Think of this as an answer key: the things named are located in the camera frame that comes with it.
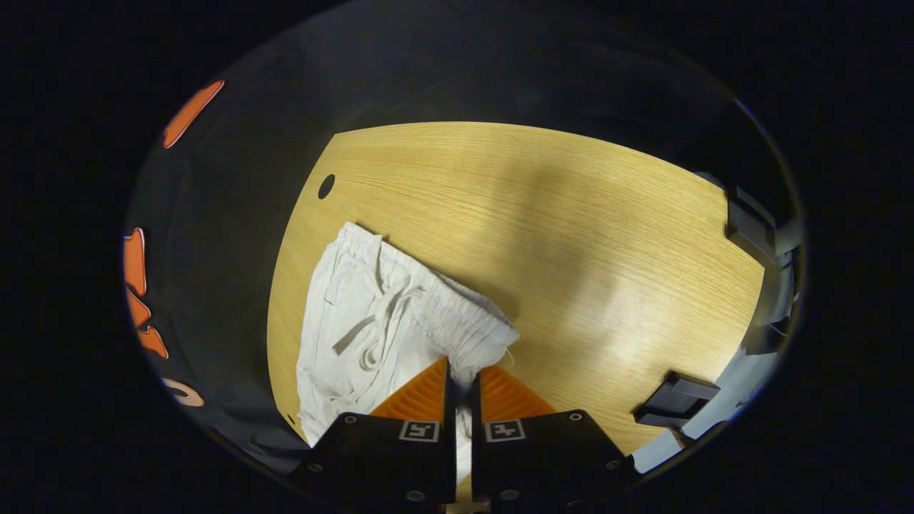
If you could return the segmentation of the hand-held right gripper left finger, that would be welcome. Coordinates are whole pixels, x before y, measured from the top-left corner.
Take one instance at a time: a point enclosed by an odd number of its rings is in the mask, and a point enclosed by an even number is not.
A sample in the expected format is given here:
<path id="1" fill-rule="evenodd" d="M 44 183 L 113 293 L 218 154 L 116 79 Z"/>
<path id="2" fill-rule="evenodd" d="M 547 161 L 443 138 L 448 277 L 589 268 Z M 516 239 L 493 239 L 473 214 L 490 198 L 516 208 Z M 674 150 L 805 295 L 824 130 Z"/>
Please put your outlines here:
<path id="1" fill-rule="evenodd" d="M 438 359 L 370 413 L 345 412 L 288 482 L 323 504 L 448 504 L 456 479 L 455 386 Z"/>

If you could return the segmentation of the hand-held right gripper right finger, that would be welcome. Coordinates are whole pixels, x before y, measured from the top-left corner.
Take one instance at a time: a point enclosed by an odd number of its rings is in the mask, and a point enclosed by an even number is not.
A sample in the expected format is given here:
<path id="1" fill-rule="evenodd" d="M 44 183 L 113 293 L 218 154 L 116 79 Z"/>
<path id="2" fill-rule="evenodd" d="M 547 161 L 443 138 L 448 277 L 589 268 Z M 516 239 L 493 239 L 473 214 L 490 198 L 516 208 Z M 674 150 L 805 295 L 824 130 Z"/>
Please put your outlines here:
<path id="1" fill-rule="evenodd" d="M 608 504 L 639 483 L 590 414 L 557 410 L 498 366 L 471 385 L 471 491 L 490 504 Z"/>

